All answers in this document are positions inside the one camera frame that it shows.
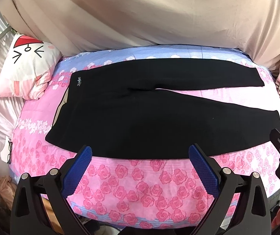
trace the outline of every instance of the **pink floral bedsheet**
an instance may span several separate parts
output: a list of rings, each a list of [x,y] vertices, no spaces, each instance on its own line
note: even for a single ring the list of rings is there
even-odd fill
[[[245,54],[236,50],[174,45],[82,53],[59,63],[43,97],[26,101],[12,138],[11,169],[16,178],[19,179],[24,172],[32,176],[44,175],[54,167],[61,167],[66,159],[75,155],[44,139],[74,71],[128,59],[207,56],[256,67],[265,86],[179,93],[278,110],[280,114],[280,99],[269,71],[258,67]],[[221,167],[230,167],[237,174],[249,175],[253,171],[260,173],[267,196],[270,196],[280,188],[280,180],[275,175],[279,157],[274,146],[267,142],[214,158]],[[234,196],[226,217],[233,214],[237,197]],[[114,225],[179,228],[197,225],[213,197],[206,193],[188,159],[119,160],[93,157],[75,193],[67,200],[76,213]]]

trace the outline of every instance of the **metal screw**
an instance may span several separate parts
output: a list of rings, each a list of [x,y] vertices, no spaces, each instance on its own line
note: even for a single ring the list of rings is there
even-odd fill
[[[28,177],[28,173],[24,173],[24,174],[22,174],[22,176],[21,176],[22,179],[26,179],[27,177]]]
[[[258,174],[258,172],[253,172],[253,177],[255,177],[255,178],[259,178],[259,174]]]
[[[229,169],[229,168],[223,168],[222,171],[223,171],[225,174],[230,174],[230,173],[231,173],[231,169]]]
[[[50,170],[50,174],[53,176],[53,175],[56,175],[58,173],[58,169],[51,169]]]

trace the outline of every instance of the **red hat print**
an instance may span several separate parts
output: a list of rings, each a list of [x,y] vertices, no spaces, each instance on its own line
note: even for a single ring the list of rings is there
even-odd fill
[[[33,43],[41,43],[41,44],[43,44],[43,41],[37,40],[37,39],[29,37],[27,35],[22,35],[15,42],[14,48],[22,46],[22,45],[26,45],[26,44],[33,44]]]

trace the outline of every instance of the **pink fabric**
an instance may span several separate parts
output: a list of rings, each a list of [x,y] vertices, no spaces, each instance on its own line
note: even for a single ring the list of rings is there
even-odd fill
[[[248,107],[278,110],[280,114],[280,98],[272,78],[266,69],[258,68],[258,71],[265,82],[264,87],[179,92]],[[23,172],[32,176],[44,175],[53,167],[61,167],[66,159],[75,155],[50,145],[44,139],[70,75],[71,72],[61,71],[52,79],[41,99],[25,103],[13,136],[11,168],[17,175]],[[41,120],[38,120],[37,112],[42,112]],[[274,146],[267,142],[214,158],[221,167],[230,167],[237,174],[260,173],[267,196],[270,196],[280,188],[280,180],[275,175],[279,157]],[[237,201],[238,197],[235,195],[233,200]],[[139,223],[142,228],[151,228],[153,222],[160,222],[159,228],[168,228],[180,227],[186,222],[197,225],[213,197],[206,193],[188,159],[119,160],[93,157],[68,201],[77,213],[87,211],[86,216],[93,219],[135,226],[143,218],[145,221]],[[234,210],[235,206],[231,206],[227,216],[232,215]]]

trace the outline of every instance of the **blue stripe on bedsheet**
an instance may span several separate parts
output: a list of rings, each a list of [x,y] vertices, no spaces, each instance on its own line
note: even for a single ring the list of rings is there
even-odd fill
[[[83,52],[73,57],[64,58],[63,61],[56,65],[53,76],[61,70],[70,71],[73,67],[75,67],[76,70],[82,70],[91,62],[95,63],[95,65],[101,65],[108,60],[112,62],[121,62],[127,58],[170,58],[174,54],[182,58],[232,59],[237,63],[240,63],[241,59],[245,59],[246,62],[252,63],[247,54],[235,48],[214,48],[195,45],[157,45],[120,50]]]

